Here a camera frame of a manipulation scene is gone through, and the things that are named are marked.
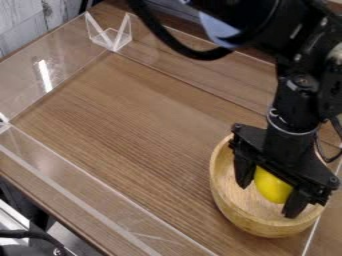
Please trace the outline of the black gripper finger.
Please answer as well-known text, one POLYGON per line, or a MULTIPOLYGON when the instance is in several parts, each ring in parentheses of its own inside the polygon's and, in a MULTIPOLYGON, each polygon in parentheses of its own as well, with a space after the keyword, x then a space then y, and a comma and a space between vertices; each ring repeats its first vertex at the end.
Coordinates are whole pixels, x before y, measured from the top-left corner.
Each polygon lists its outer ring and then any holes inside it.
POLYGON ((255 156, 247 150, 234 149, 235 181, 242 189, 246 189, 254 180, 256 169, 255 156))
POLYGON ((286 200, 282 214, 286 218, 294 219, 310 203, 310 195, 303 190, 294 190, 286 200))

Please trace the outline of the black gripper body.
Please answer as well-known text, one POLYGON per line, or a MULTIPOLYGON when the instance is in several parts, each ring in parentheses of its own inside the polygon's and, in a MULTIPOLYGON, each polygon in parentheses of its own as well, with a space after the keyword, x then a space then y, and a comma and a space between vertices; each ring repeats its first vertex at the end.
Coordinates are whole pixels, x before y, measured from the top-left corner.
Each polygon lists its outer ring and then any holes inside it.
POLYGON ((231 127, 228 147, 240 148, 255 156, 256 167, 284 181, 294 190, 310 195, 311 205, 326 205, 340 181, 324 165, 316 145, 319 116, 312 111, 280 111, 271 108, 267 126, 243 123, 231 127))

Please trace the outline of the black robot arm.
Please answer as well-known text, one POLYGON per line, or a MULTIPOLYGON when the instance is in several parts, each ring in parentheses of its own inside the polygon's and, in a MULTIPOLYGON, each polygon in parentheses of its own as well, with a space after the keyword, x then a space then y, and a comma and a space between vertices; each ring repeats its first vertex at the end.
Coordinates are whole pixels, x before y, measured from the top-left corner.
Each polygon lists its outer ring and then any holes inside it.
POLYGON ((251 45, 275 59, 276 92, 264 129, 234 124, 235 180, 247 187, 264 168, 292 191, 282 214, 324 205, 339 186, 318 144, 328 122, 342 138, 342 15, 324 0, 189 0, 211 40, 251 45))

